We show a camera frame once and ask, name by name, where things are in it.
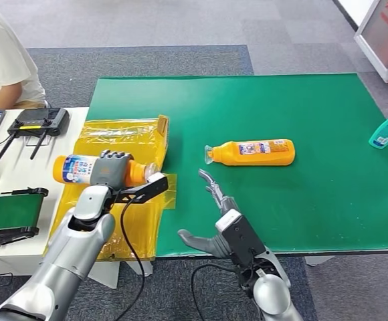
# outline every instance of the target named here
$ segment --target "gray carpet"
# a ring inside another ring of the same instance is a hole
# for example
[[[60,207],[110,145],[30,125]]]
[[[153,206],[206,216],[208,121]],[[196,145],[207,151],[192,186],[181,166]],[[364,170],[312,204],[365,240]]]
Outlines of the gray carpet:
[[[245,45],[30,49],[47,100],[88,106],[98,77],[252,75]]]
[[[99,76],[248,75],[253,74],[245,45],[138,48],[30,49],[48,99],[54,106],[88,106]],[[159,260],[144,293],[125,320],[199,320],[190,293],[190,275],[210,260]],[[230,265],[226,260],[214,263]],[[317,321],[303,259],[282,260],[293,283],[294,304],[306,321]],[[14,277],[0,288],[0,302],[26,282]],[[199,272],[197,292],[206,320],[258,320],[252,302],[233,275],[214,269]],[[136,295],[140,277],[122,264],[119,288],[93,280],[82,284],[67,320],[113,320]]]
[[[293,286],[294,304],[305,321],[317,321],[303,260],[281,260]],[[143,295],[124,320],[199,320],[190,291],[190,275],[197,266],[217,263],[231,267],[229,260],[180,259],[154,262],[154,273],[146,278]],[[113,320],[137,293],[140,277],[125,264],[120,266],[119,287],[111,290],[93,280],[81,285],[67,320]],[[0,288],[0,302],[27,281],[14,277],[13,284]],[[254,305],[239,288],[235,276],[206,268],[196,276],[196,295],[205,318],[212,320],[259,320]]]

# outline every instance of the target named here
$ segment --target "orange bottle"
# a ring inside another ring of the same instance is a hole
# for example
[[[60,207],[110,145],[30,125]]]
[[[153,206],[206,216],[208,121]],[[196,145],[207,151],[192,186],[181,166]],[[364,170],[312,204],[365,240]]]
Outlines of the orange bottle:
[[[217,147],[205,147],[206,164],[228,166],[285,166],[295,158],[294,143],[289,139],[226,142]]]
[[[90,184],[90,177],[97,158],[86,155],[57,156],[53,166],[53,178],[63,184]],[[157,171],[154,163],[144,165],[131,159],[122,179],[127,187],[141,185]]]

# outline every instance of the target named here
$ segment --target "person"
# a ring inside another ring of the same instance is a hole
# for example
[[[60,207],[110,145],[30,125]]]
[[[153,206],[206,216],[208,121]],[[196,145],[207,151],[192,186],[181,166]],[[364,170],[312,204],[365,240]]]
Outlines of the person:
[[[0,14],[0,109],[41,108],[45,103],[36,65]]]

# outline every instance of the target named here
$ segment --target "white table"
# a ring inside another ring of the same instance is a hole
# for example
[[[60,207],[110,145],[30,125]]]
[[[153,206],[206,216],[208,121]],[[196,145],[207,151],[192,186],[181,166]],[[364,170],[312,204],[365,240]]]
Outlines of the white table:
[[[7,129],[21,110],[8,110],[0,125],[0,142],[7,138]],[[67,108],[70,116],[66,134],[52,138],[48,146],[42,146],[33,160],[30,156],[33,146],[24,146],[24,139],[18,138],[0,160],[0,193],[27,187],[44,187],[48,196],[44,199],[37,226],[39,233],[31,239],[25,239],[0,247],[0,274],[12,272],[15,276],[30,276],[42,258],[48,240],[51,224],[62,196],[63,185],[53,179],[53,164],[59,155],[73,152],[79,136],[88,107]],[[90,278],[116,288],[119,262],[96,262]]]

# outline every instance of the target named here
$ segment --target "white t-shirt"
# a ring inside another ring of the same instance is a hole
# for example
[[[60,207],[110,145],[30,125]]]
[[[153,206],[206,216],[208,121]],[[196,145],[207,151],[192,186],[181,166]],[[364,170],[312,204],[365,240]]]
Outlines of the white t-shirt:
[[[0,89],[18,82],[22,83],[23,92],[17,102],[43,102],[45,99],[35,63],[0,14]]]

